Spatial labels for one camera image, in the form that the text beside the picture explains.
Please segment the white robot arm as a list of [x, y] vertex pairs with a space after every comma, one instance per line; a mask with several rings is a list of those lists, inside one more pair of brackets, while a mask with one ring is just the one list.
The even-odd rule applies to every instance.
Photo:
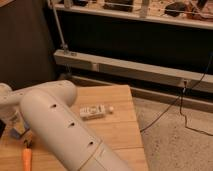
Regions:
[[70, 110], [76, 97], [68, 80], [19, 90], [0, 83], [0, 119], [21, 116], [68, 171], [133, 171]]

